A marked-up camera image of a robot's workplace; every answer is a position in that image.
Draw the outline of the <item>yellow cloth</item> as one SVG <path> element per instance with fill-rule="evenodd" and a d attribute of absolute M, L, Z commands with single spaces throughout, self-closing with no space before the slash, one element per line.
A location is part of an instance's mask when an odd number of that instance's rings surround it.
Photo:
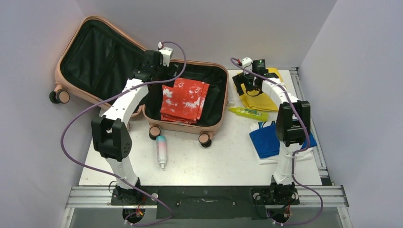
<path fill-rule="evenodd" d="M 277 112 L 278 106 L 271 100 L 271 98 L 264 93 L 259 94 L 258 91 L 246 92 L 245 85 L 240 84 L 238 79 L 243 73 L 238 73 L 232 77 L 234 87 L 240 98 L 240 101 L 247 109 L 265 111 L 265 112 Z"/>

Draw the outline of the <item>red white tie-dye cloth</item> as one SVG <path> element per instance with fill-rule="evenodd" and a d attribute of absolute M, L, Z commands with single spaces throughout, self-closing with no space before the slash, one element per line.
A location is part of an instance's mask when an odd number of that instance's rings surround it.
<path fill-rule="evenodd" d="M 200 118 L 210 84 L 178 78 L 173 87 L 162 86 L 162 121 L 194 124 Z"/>

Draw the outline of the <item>pink hard-shell suitcase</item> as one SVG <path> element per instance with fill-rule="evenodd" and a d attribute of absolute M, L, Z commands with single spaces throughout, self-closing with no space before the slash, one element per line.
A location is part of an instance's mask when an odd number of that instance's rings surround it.
<path fill-rule="evenodd" d="M 122 92 L 127 80 L 146 63 L 145 50 L 108 20 L 98 16 L 85 18 L 56 66 L 56 86 L 49 94 L 50 101 L 65 104 L 75 95 L 101 108 L 110 108 L 113 102 L 109 98 Z M 152 127 L 198 134 L 202 146 L 209 147 L 223 122 L 228 101 L 228 71 L 216 63 L 173 59 L 166 74 L 169 77 L 181 74 L 182 78 L 209 85 L 200 119 L 192 124 L 162 120 L 161 85 L 149 86 L 149 94 L 134 115 L 143 113 Z"/>

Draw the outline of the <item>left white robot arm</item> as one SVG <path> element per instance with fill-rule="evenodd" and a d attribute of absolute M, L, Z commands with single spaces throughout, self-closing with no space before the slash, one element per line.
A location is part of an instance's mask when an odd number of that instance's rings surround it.
<path fill-rule="evenodd" d="M 157 51 L 147 50 L 140 65 L 133 70 L 124 88 L 124 95 L 118 97 L 102 115 L 91 121 L 94 149 L 106 159 L 116 178 L 115 189 L 119 199 L 136 204 L 142 199 L 140 179 L 134 173 L 129 153 L 132 140 L 127 124 L 141 100 L 149 90 L 145 82 L 170 79 L 168 69 L 173 49 L 161 47 Z"/>

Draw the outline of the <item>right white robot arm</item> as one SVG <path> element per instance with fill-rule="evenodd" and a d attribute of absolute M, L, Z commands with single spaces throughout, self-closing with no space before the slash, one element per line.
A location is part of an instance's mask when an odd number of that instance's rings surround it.
<path fill-rule="evenodd" d="M 246 91 L 258 90 L 278 106 L 276 137 L 279 140 L 279 158 L 273 174 L 273 187 L 268 191 L 269 199 L 274 203 L 295 199 L 297 155 L 310 147 L 310 103 L 288 92 L 281 79 L 266 69 L 265 60 L 232 57 L 230 61 L 243 70 L 239 82 Z"/>

